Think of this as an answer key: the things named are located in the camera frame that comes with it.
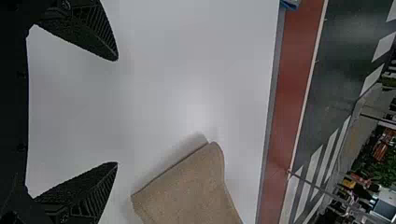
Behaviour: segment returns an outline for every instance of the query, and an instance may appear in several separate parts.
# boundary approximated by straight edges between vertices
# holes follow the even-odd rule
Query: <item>white surface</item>
[[[376,81],[378,80],[379,76],[381,75],[382,68],[384,64],[379,66],[377,69],[374,70],[372,74],[370,74],[366,79],[364,79],[363,88],[361,89],[361,96],[370,88],[372,87]]]
[[[104,161],[119,173],[101,224],[138,224],[130,196],[217,141],[244,223],[255,222],[278,0],[104,1],[116,63],[29,36],[33,196]]]
[[[388,204],[396,206],[396,193],[389,189],[382,188],[381,191],[379,191],[378,198]]]
[[[396,32],[390,35],[387,35],[383,37],[382,39],[379,40],[378,45],[376,46],[374,58],[372,60],[375,61],[382,55],[384,55],[386,52],[390,51],[390,48],[392,47],[393,40],[395,39]]]

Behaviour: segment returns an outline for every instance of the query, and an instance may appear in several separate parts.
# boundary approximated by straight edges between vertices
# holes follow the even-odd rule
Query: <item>beige fabric cushion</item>
[[[132,196],[145,224],[242,223],[224,183],[224,156],[208,144]]]

